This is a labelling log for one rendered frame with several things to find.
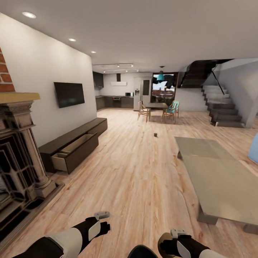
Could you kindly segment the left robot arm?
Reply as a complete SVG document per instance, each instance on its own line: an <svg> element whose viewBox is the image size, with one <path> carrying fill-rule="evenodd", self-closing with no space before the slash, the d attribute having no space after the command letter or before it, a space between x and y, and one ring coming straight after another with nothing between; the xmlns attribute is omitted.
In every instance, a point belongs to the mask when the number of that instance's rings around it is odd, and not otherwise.
<svg viewBox="0 0 258 258"><path fill-rule="evenodd" d="M70 229L44 235L14 258L77 258L92 239L108 233L110 224L100 223L108 217L109 211L97 212Z"/></svg>

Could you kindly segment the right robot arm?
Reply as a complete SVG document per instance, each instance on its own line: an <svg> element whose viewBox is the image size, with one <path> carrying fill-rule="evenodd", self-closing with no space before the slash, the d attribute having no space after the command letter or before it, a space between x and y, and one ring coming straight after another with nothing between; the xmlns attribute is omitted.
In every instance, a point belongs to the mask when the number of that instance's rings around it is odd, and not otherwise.
<svg viewBox="0 0 258 258"><path fill-rule="evenodd" d="M171 240L160 244L166 254L182 258L228 258L197 242L183 228L171 228L170 234Z"/></svg>

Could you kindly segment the cauldron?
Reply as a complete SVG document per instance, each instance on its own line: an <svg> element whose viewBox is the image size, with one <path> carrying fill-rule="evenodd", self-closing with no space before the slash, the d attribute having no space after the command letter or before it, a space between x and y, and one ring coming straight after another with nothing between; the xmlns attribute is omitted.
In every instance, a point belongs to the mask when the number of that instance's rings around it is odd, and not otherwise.
<svg viewBox="0 0 258 258"><path fill-rule="evenodd" d="M158 258L158 256L147 246L139 244L131 250L128 258Z"/></svg>

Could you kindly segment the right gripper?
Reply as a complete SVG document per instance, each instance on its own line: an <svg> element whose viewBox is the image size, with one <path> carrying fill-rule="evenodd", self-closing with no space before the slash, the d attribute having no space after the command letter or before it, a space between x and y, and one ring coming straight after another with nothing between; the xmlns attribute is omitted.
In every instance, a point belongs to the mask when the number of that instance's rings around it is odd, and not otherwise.
<svg viewBox="0 0 258 258"><path fill-rule="evenodd" d="M177 239L164 240L164 242L160 244L160 248L162 250L164 250L166 254L175 255L175 256L180 257L179 254L177 254L177 252L175 250L175 241L176 240Z"/></svg>

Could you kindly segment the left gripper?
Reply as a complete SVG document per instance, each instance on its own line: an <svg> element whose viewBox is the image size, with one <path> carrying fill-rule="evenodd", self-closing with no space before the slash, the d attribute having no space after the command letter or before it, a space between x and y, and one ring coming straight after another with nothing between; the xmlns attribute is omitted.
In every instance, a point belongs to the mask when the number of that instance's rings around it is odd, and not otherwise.
<svg viewBox="0 0 258 258"><path fill-rule="evenodd" d="M101 228L100 228L100 233L97 235L99 237L100 235L107 234L108 231L110 230L110 224L107 224L107 222L102 222L100 223Z"/></svg>

